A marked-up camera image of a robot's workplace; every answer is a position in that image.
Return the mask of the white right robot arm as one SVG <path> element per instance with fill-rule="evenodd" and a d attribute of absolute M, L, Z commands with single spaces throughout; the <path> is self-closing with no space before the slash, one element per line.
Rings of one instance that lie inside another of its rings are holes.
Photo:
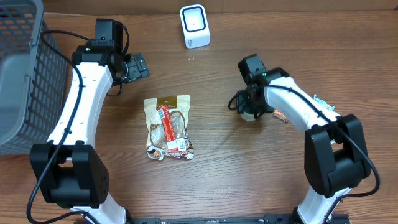
<path fill-rule="evenodd" d="M 353 114 L 340 116 L 306 94 L 282 68 L 268 70 L 258 55 L 238 69 L 246 84 L 231 99 L 246 121 L 280 111 L 304 135 L 304 171 L 310 188 L 291 215 L 266 215 L 265 223 L 349 223 L 336 206 L 367 178 L 369 160 L 363 127 Z"/>

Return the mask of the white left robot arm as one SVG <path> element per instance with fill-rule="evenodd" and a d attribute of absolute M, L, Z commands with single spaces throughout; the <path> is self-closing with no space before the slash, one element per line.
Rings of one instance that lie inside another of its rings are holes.
<path fill-rule="evenodd" d="M 88 223 L 131 223 L 129 211 L 109 193 L 109 172 L 95 149 L 95 136 L 108 91 L 149 76 L 142 54 L 130 54 L 125 25 L 97 19 L 95 36 L 67 63 L 72 82 L 56 127 L 46 143 L 34 144 L 30 163 L 37 183 L 32 196 L 81 215 Z"/>

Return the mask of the beige brown snack bag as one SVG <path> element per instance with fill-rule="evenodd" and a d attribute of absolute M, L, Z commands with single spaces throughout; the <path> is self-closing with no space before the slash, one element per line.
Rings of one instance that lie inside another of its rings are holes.
<path fill-rule="evenodd" d="M 185 151 L 168 153 L 164 128 L 157 111 L 158 107 L 165 105 L 167 105 L 169 109 L 175 137 L 185 138 Z M 194 158 L 194 149 L 187 134 L 189 109 L 189 95 L 177 95 L 144 100 L 144 112 L 148 129 L 146 151 L 149 158 L 160 161 L 165 157 L 188 160 Z"/>

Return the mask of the red snack stick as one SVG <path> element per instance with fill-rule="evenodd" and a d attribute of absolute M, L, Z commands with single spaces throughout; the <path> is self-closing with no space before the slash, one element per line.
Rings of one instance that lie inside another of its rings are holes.
<path fill-rule="evenodd" d="M 186 150 L 185 138 L 176 138 L 169 115 L 168 106 L 160 106 L 157 109 L 165 132 L 168 153 L 182 152 Z"/>

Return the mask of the orange tissue pack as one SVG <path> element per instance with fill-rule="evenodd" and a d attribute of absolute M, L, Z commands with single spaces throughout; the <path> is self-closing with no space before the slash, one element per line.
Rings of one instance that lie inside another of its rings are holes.
<path fill-rule="evenodd" d="M 289 121 L 289 120 L 287 119 L 287 117 L 286 117 L 284 114 L 282 114 L 279 110 L 274 110 L 273 115 L 274 115 L 276 118 L 278 118 L 278 119 L 280 119 L 280 120 L 282 120 L 282 121 L 284 121 L 284 122 L 286 122 L 286 123 Z"/>

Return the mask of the teal tissue pack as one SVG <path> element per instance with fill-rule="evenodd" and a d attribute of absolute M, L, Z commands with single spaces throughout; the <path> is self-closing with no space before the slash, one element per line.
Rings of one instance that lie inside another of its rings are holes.
<path fill-rule="evenodd" d="M 330 111 L 333 111 L 333 110 L 335 109 L 334 106 L 331 106 L 331 105 L 328 104 L 326 101 L 320 99 L 320 98 L 317 96 L 317 94 L 314 94 L 314 95 L 313 95 L 313 99 L 314 99 L 319 105 L 321 105 L 323 108 L 326 108 L 326 109 L 328 109 L 328 110 L 330 110 Z"/>

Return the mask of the green lid jar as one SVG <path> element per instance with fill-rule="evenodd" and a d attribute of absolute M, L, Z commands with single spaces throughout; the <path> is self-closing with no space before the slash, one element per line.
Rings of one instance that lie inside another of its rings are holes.
<path fill-rule="evenodd" d="M 244 111 L 241 114 L 241 117 L 245 121 L 252 122 L 258 120 L 262 115 L 263 113 L 248 113 L 247 111 Z"/>

